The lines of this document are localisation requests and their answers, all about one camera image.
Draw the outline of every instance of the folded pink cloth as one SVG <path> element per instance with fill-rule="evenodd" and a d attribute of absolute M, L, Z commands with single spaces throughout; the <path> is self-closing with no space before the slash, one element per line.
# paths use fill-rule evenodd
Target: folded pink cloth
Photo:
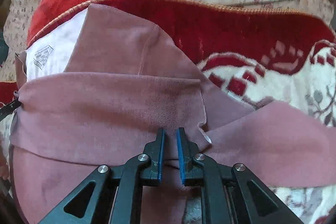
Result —
<path fill-rule="evenodd" d="M 90 5 L 65 72 L 23 84 L 19 100 L 12 172 L 29 223 L 96 166 L 141 153 L 160 126 L 169 136 L 166 159 L 177 157 L 174 131 L 185 127 L 218 163 L 243 162 L 268 185 L 336 182 L 334 128 L 282 102 L 254 111 L 230 98 L 157 25 L 113 7 Z M 163 180 L 144 189 L 142 223 L 181 222 L 188 190 L 174 168 Z"/>

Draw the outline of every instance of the silver screw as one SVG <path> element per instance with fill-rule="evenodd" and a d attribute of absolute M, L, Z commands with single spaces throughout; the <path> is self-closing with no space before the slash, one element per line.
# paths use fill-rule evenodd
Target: silver screw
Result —
<path fill-rule="evenodd" d="M 245 169 L 246 169 L 245 165 L 243 165 L 243 164 L 236 164 L 236 165 L 235 165 L 235 168 L 236 168 L 236 170 L 239 171 L 239 172 L 243 172 L 243 171 L 245 171 Z"/>
<path fill-rule="evenodd" d="M 146 160 L 148 160 L 148 155 L 146 155 L 146 154 L 140 154 L 138 156 L 138 160 L 140 160 L 140 161 L 146 161 Z"/>
<path fill-rule="evenodd" d="M 106 173 L 109 170 L 109 168 L 107 167 L 107 165 L 101 165 L 98 167 L 98 172 L 99 173 Z"/>
<path fill-rule="evenodd" d="M 205 155 L 201 154 L 201 153 L 198 153 L 198 154 L 195 155 L 195 159 L 196 160 L 204 160 L 205 159 Z"/>

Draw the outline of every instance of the triangular cutout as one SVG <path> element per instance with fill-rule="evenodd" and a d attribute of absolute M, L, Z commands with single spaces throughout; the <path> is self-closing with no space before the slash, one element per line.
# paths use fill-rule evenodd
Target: triangular cutout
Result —
<path fill-rule="evenodd" d="M 253 181 L 247 182 L 259 216 L 264 217 L 278 209 L 276 203 Z"/>
<path fill-rule="evenodd" d="M 64 211 L 75 217 L 82 218 L 96 187 L 95 182 L 88 183 L 65 207 Z"/>

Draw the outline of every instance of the pink fabric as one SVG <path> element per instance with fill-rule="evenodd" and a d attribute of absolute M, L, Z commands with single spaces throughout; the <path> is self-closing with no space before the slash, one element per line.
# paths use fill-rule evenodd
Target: pink fabric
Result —
<path fill-rule="evenodd" d="M 95 166 L 139 154 L 162 124 L 171 142 L 166 159 L 176 158 L 172 136 L 182 126 L 218 163 L 243 162 L 268 185 L 336 182 L 334 128 L 282 102 L 253 111 L 204 77 L 157 25 L 113 7 L 90 5 L 65 73 L 25 83 L 19 95 L 13 177 L 29 223 Z M 163 186 L 144 191 L 142 223 L 181 222 L 187 190 L 173 170 Z"/>

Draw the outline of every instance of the printed label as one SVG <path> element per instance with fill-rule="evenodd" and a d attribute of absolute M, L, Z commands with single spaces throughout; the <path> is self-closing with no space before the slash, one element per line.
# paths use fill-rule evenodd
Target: printed label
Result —
<path fill-rule="evenodd" d="M 34 64 L 38 66 L 40 69 L 42 69 L 44 65 L 47 63 L 48 58 L 53 50 L 54 49 L 49 45 L 38 50 L 35 53 Z"/>

